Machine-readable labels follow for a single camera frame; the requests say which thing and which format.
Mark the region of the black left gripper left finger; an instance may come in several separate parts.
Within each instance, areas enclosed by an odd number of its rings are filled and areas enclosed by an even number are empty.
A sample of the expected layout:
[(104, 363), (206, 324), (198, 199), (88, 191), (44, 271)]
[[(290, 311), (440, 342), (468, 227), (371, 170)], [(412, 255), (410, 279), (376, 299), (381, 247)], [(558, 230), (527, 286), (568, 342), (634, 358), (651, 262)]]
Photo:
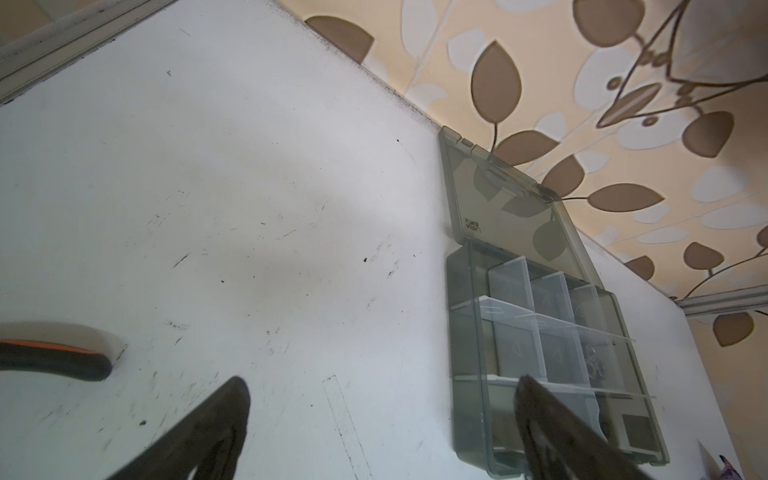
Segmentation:
[(111, 477), (232, 479), (247, 434), (250, 394), (234, 376)]

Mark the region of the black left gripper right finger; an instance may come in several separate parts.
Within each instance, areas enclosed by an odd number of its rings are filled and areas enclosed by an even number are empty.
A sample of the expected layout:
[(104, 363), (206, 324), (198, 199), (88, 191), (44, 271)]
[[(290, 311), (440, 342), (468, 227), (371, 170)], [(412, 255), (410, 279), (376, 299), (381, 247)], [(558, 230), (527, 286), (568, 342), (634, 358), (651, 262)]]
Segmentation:
[(532, 479), (646, 479), (534, 378), (519, 379), (514, 414)]

